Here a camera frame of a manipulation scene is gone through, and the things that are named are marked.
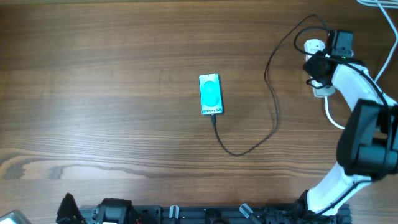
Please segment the smartphone with teal screen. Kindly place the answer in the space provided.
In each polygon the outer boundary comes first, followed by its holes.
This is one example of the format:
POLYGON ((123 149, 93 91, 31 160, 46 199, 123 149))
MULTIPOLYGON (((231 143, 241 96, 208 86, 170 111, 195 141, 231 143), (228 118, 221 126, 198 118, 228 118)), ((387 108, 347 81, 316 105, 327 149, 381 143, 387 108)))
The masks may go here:
POLYGON ((224 108, 219 75, 200 75, 199 86, 202 115, 222 114, 224 108))

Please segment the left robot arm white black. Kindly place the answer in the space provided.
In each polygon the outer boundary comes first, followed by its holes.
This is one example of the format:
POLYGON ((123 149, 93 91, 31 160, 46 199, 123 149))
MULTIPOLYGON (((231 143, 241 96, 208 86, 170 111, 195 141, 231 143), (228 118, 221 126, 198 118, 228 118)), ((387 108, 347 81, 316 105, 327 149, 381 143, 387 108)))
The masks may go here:
POLYGON ((67 193, 58 211, 58 224, 136 224, 141 218, 130 200, 106 198, 93 208, 79 209, 72 194, 67 193))

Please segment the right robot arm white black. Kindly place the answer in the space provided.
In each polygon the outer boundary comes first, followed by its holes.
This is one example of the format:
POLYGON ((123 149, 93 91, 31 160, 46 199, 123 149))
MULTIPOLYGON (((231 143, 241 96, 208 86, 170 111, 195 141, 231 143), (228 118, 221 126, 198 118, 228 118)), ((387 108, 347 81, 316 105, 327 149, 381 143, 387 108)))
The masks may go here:
POLYGON ((329 30, 326 47, 307 50, 303 68, 320 87, 338 90, 351 109, 336 148, 336 164, 295 203, 295 218, 329 217, 355 193, 397 173, 397 102, 353 58, 353 33, 329 30))

